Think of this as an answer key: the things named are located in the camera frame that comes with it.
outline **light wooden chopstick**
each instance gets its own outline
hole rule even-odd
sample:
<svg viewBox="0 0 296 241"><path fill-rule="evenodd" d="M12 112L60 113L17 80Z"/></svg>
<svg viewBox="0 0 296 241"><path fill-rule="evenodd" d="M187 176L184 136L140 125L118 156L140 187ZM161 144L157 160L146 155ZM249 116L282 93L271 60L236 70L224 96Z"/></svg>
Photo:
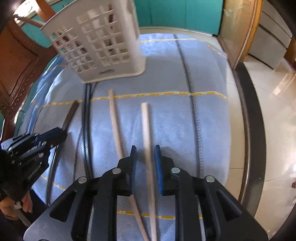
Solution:
<svg viewBox="0 0 296 241"><path fill-rule="evenodd" d="M118 123L117 123L117 116L116 116L116 110L115 110L115 103L114 103L114 96L113 96L113 91L110 89L108 91L108 99L109 99L109 108L110 108L110 116L111 116L111 122L112 122L112 129L113 129L113 136L115 140L115 146L116 146L116 151L118 158L121 159L123 158L123 153L122 153L122 148L121 148L121 143L120 143L120 135L119 135L119 130L118 130ZM143 235L143 238L145 241L149 241L148 235L146 233L145 227L143 225L138 207L137 207L137 202L134 197L134 195L130 196L130 202L131 206L133 209L133 213L135 215L136 221L138 223L138 226L140 228L140 231Z"/></svg>
<svg viewBox="0 0 296 241"><path fill-rule="evenodd" d="M144 142L144 154L146 163L146 179L148 188L148 204L150 214L150 226L151 226L151 240L157 241L156 232L156 208L155 208L155 196L154 196L154 181L153 181L153 165L151 160L151 139L150 139L150 125L149 125L149 111L148 104L142 103L142 132Z"/></svg>

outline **laundry basket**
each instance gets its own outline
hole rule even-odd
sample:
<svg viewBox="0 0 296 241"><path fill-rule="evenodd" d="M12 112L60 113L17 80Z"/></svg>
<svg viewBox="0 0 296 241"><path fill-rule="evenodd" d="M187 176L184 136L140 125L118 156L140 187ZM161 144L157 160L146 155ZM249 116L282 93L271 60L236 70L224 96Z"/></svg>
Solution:
<svg viewBox="0 0 296 241"><path fill-rule="evenodd" d="M76 0L41 30L84 83L145 70L133 0Z"/></svg>

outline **human hand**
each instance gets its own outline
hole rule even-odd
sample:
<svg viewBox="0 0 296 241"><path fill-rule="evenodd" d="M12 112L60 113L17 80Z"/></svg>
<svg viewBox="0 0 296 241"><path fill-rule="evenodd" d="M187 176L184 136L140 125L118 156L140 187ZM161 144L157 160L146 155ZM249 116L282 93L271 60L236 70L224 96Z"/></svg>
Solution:
<svg viewBox="0 0 296 241"><path fill-rule="evenodd" d="M26 193L26 195L22 199L23 205L22 209L24 210L25 213L33 212L33 203L30 197L29 191ZM12 217L12 218L17 218L17 215L14 213L11 207L15 205L15 201L13 201L11 198L6 197L0 202L0 209L3 212L4 215Z"/></svg>

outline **metal rivet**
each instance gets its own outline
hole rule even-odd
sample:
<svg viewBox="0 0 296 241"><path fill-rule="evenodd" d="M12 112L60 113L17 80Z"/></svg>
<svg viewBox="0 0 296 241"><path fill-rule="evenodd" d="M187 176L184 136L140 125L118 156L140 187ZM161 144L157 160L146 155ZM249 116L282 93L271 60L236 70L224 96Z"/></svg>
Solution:
<svg viewBox="0 0 296 241"><path fill-rule="evenodd" d="M117 167L117 168L113 168L113 169L112 169L112 173L113 173L113 174L119 174L119 173L121 173L121 169L118 168L118 167Z"/></svg>
<svg viewBox="0 0 296 241"><path fill-rule="evenodd" d="M180 168L173 167L173 168L171 169L171 172L172 172L172 173L179 173L179 172L180 172Z"/></svg>
<svg viewBox="0 0 296 241"><path fill-rule="evenodd" d="M86 177L80 177L80 178L78 178L78 182L79 183L86 183L87 182L87 178Z"/></svg>
<svg viewBox="0 0 296 241"><path fill-rule="evenodd" d="M208 183L213 183L215 181L215 178L213 176L206 176L205 179Z"/></svg>

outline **gray drawer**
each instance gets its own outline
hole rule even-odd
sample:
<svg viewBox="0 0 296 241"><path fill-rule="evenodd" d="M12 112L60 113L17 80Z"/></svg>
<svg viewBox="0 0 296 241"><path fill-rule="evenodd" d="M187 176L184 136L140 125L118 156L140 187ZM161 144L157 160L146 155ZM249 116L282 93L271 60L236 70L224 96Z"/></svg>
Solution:
<svg viewBox="0 0 296 241"><path fill-rule="evenodd" d="M290 36L274 20L263 12L260 17L260 25L277 37L286 46L286 48L289 47L291 41Z"/></svg>
<svg viewBox="0 0 296 241"><path fill-rule="evenodd" d="M262 11L264 13L266 13L269 17L271 17L278 25L280 25L282 27L282 29L284 29L284 31L290 37L293 36L289 27L287 26L287 24L285 23L283 18L280 16L278 11L267 0L263 1Z"/></svg>
<svg viewBox="0 0 296 241"><path fill-rule="evenodd" d="M258 26L249 54L276 69L285 53L286 48Z"/></svg>

